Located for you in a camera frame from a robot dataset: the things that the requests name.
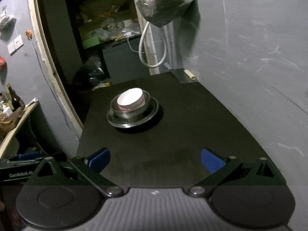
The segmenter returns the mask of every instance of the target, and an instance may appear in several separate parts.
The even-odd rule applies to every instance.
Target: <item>blue gripper pad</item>
[[[105,148],[87,159],[87,166],[100,173],[110,162],[110,150]]]
[[[224,160],[218,158],[206,149],[201,152],[201,162],[211,174],[224,167]]]
[[[30,153],[26,153],[26,154],[20,154],[18,156],[18,160],[20,161],[25,161],[25,160],[34,160],[36,158],[39,158],[39,157],[43,157],[43,155],[37,151],[33,151],[33,152],[30,152]]]

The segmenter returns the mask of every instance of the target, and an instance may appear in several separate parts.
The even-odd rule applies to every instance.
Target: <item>door frame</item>
[[[37,42],[41,57],[48,70],[50,81],[52,82],[55,93],[58,96],[58,99],[60,100],[64,111],[66,112],[74,128],[76,129],[76,134],[78,134],[78,136],[80,137],[84,126],[79,119],[79,116],[77,115],[70,99],[68,98],[68,95],[64,89],[64,86],[55,67],[52,55],[48,47],[46,36],[44,34],[44,27],[40,16],[38,0],[28,0],[28,6],[32,21],[32,27],[35,34],[35,40]]]

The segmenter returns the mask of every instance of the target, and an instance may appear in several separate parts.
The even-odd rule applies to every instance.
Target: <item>gray wall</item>
[[[295,195],[290,227],[306,230],[308,0],[197,0],[166,29],[167,61],[191,70],[260,143]]]
[[[7,69],[0,71],[0,91],[10,83],[16,93],[28,103],[34,97],[39,99],[39,106],[31,113],[33,129],[39,139],[43,140],[48,149],[63,150],[69,156],[76,154],[78,140],[76,134],[68,129],[61,110],[53,97],[39,67],[34,48],[25,36],[25,31],[32,28],[27,0],[1,0],[0,8],[7,5],[7,14],[16,18],[15,26],[0,36],[0,55],[7,61]],[[7,44],[18,35],[22,36],[24,45],[12,56],[9,55]],[[39,56],[39,61],[46,77],[48,72]]]
[[[69,83],[83,65],[70,25],[65,0],[43,0],[54,48]]]

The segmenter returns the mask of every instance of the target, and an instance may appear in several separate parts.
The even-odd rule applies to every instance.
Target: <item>black table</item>
[[[119,131],[106,113],[113,97],[133,87],[158,100],[157,124]],[[206,88],[198,82],[180,84],[171,73],[97,90],[77,155],[88,156],[104,146],[111,151],[111,162],[101,174],[119,186],[192,186],[209,175],[201,164],[206,147],[247,162],[268,157]]]

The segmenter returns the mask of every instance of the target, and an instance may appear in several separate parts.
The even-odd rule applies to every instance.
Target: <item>metal plate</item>
[[[251,229],[288,222],[295,201],[287,186],[247,186],[242,183],[243,179],[229,181],[214,190],[211,201],[216,213],[235,225]]]
[[[87,222],[99,210],[101,197],[94,186],[32,186],[16,200],[23,221],[37,229],[64,230]]]
[[[132,128],[132,127],[139,126],[141,124],[148,122],[149,120],[151,120],[156,115],[156,113],[158,112],[159,104],[158,104],[158,101],[153,97],[151,97],[151,99],[150,99],[149,108],[151,110],[146,111],[144,113],[144,117],[142,119],[137,120],[137,121],[132,121],[132,122],[125,121],[125,119],[122,119],[122,118],[116,116],[113,113],[113,111],[110,109],[107,112],[107,120],[113,127]]]

